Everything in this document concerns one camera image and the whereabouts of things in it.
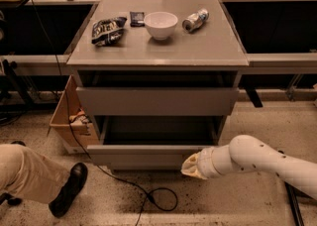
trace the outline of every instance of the soda can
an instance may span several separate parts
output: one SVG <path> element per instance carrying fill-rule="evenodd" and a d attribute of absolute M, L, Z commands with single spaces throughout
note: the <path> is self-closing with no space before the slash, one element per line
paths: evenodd
<path fill-rule="evenodd" d="M 204 22 L 209 18 L 209 12 L 207 9 L 199 9 L 196 13 L 191 14 L 182 22 L 182 28 L 191 33 L 194 30 L 200 28 Z"/>

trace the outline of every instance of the desk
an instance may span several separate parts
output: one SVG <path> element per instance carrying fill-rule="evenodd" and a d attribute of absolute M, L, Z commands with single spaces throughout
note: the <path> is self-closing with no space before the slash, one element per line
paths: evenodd
<path fill-rule="evenodd" d="M 187 34 L 182 20 L 201 7 L 209 20 Z M 167 11 L 179 23 L 158 42 L 130 27 L 129 11 Z M 93 23 L 118 15 L 128 17 L 120 42 L 92 45 Z M 237 69 L 248 62 L 218 0 L 101 0 L 67 64 L 100 137 L 88 146 L 95 164 L 180 170 L 186 157 L 218 144 L 238 97 Z"/>

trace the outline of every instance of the cardboard box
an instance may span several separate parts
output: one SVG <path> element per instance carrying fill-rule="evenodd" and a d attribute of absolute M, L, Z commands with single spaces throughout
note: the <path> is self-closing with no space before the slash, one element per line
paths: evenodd
<path fill-rule="evenodd" d="M 81 107 L 76 87 L 75 80 L 71 76 L 50 122 L 50 126 L 62 138 L 69 153 L 83 153 L 80 144 L 85 149 L 87 145 L 99 145 L 92 123 L 69 124 L 69 116 L 76 115 Z"/>

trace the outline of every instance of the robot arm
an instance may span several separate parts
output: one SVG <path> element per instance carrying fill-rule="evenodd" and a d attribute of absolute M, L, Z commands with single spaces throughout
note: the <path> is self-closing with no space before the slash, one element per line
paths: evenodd
<path fill-rule="evenodd" d="M 203 179 L 251 171 L 273 173 L 317 199 L 317 164 L 281 154 L 252 136 L 237 136 L 227 146 L 203 149 L 181 169 L 183 174 Z"/>

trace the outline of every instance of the floor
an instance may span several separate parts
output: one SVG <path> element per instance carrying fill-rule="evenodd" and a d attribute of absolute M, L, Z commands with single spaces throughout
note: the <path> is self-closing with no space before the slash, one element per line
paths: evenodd
<path fill-rule="evenodd" d="M 228 117 L 220 145 L 240 134 L 257 137 L 274 149 L 317 164 L 317 108 L 310 97 L 295 94 L 289 101 L 283 92 L 259 92 L 263 108 L 255 108 L 248 96 L 240 94 Z M 172 189 L 177 207 L 171 212 L 158 210 L 146 202 L 138 221 L 145 195 L 138 188 L 118 181 L 94 166 L 85 155 L 69 155 L 54 130 L 49 131 L 52 111 L 29 112 L 10 125 L 0 127 L 0 144 L 15 140 L 56 160 L 67 168 L 77 162 L 88 166 L 89 176 L 68 213 L 54 218 L 47 205 L 24 200 L 17 207 L 0 206 L 0 225 L 295 225 L 284 182 L 266 172 L 231 174 L 200 180 L 178 171 L 121 171 L 116 176 L 139 184 L 147 191 L 158 187 Z M 170 192 L 154 195 L 159 205 L 171 208 Z M 317 201 L 298 197 L 305 226 L 317 224 Z"/>

